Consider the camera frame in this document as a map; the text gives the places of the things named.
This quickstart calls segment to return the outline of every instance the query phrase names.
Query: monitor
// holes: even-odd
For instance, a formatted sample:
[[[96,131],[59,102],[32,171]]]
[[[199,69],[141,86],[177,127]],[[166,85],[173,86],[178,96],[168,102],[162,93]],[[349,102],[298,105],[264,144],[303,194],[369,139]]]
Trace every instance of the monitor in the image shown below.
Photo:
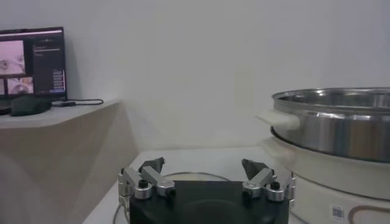
[[[0,99],[66,99],[62,27],[0,31]]]

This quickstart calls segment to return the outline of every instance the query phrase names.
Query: white countertop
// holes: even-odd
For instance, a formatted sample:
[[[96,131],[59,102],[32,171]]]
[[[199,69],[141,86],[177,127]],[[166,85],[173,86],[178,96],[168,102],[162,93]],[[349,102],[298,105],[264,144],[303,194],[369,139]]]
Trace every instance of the white countertop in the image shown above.
[[[246,174],[241,166],[242,159],[251,159],[274,166],[274,161],[258,147],[231,149],[191,149],[191,150],[157,150],[140,153],[130,164],[134,169],[139,168],[145,160],[159,157],[165,158],[161,172],[167,175],[176,172],[205,172],[226,177],[233,181],[245,181]],[[83,224],[113,223],[113,216],[118,207],[117,183],[107,192],[101,202],[94,208]],[[125,224],[119,212],[116,224]],[[303,224],[294,215],[290,215],[289,224]]]

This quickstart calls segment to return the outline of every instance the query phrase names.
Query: white wall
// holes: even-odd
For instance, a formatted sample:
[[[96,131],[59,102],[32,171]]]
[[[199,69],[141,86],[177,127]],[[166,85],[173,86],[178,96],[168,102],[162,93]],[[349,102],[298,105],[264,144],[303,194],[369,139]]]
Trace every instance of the white wall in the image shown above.
[[[390,84],[388,0],[1,0],[64,26],[73,97],[125,100],[140,149],[254,145],[277,91]]]

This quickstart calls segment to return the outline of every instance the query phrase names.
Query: barcode label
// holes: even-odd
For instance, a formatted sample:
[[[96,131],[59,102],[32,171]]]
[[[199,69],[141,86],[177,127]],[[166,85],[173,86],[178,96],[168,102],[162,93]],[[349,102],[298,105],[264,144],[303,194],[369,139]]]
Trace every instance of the barcode label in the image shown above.
[[[338,223],[344,223],[344,210],[341,206],[331,205],[330,216],[333,220],[338,221]]]

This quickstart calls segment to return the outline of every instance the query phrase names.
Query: pot handle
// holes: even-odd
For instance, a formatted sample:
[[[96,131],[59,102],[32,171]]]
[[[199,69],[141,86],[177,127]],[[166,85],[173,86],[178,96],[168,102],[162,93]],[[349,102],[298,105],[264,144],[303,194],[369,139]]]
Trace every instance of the pot handle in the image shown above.
[[[284,130],[295,130],[300,126],[299,117],[277,110],[267,110],[257,115],[263,122]]]

